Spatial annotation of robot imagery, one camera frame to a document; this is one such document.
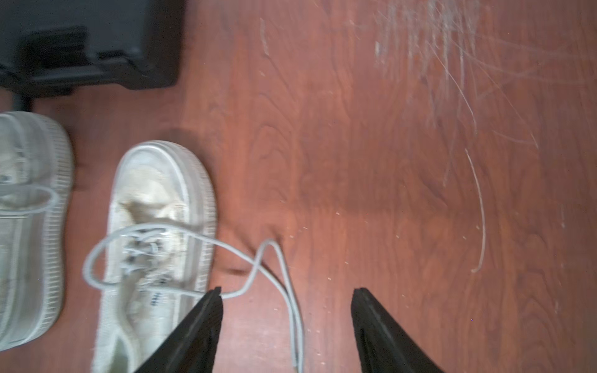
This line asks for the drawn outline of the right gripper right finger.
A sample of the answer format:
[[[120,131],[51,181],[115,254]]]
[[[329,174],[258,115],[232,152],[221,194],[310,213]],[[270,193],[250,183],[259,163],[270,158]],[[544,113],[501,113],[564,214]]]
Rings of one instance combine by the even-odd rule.
[[[351,318],[363,372],[440,372],[366,288],[356,288]]]

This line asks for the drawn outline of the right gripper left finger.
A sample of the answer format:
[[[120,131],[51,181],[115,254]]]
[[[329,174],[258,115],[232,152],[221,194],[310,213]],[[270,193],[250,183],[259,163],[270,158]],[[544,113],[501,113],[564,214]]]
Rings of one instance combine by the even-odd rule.
[[[221,291],[207,292],[137,373],[213,371],[222,328]]]

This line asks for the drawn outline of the beige sneaker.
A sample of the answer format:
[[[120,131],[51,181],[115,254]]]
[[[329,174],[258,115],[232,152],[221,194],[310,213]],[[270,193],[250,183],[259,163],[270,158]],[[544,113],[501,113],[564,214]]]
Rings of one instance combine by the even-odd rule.
[[[121,159],[111,192],[108,231],[82,268],[101,294],[94,372],[133,372],[149,360],[208,292],[215,248],[250,265],[246,294],[262,274],[289,314],[292,367],[305,368],[304,326],[280,245],[261,243],[249,256],[217,240],[217,208],[207,170],[190,150],[146,141]]]
[[[74,177],[65,129],[43,115],[1,115],[1,349],[45,334],[63,305],[63,233]]]

